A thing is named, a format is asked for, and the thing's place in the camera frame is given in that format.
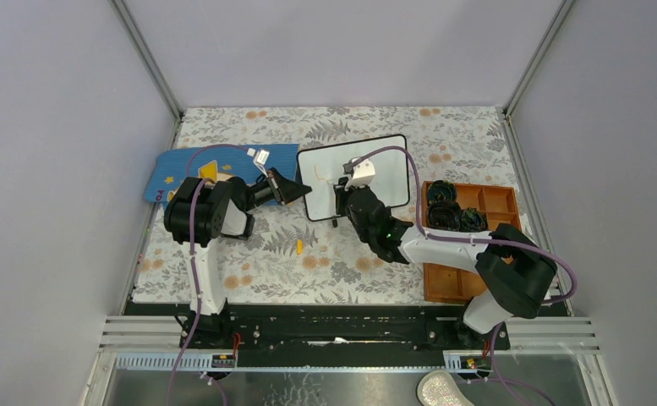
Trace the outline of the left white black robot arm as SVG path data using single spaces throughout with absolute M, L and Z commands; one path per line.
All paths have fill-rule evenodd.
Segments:
M 223 180 L 187 177 L 169 199 L 163 224 L 189 260 L 191 296 L 186 336 L 199 336 L 213 348 L 232 336 L 227 296 L 218 270 L 218 240 L 244 241 L 255 225 L 252 211 L 269 203 L 285 206 L 312 188 L 282 176 L 274 167 L 253 184 L 230 176 Z

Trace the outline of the small black-framed whiteboard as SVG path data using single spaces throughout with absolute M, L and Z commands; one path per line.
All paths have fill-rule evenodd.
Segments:
M 312 191 L 304 197 L 307 218 L 321 222 L 337 218 L 334 186 L 345 176 L 343 165 L 354 158 L 387 146 L 408 147 L 403 134 L 391 134 L 300 151 L 297 155 L 301 182 Z M 385 206 L 393 208 L 410 202 L 408 159 L 400 151 L 384 151 L 372 156 L 376 175 L 371 190 Z

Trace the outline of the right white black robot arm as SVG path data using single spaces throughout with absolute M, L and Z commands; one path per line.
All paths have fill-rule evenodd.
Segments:
M 404 222 L 367 185 L 347 179 L 335 186 L 337 213 L 359 240 L 385 262 L 435 264 L 480 276 L 486 290 L 469 300 L 454 335 L 478 347 L 496 326 L 516 316 L 533 319 L 556 275 L 557 265 L 521 231 L 502 223 L 493 232 L 459 233 Z

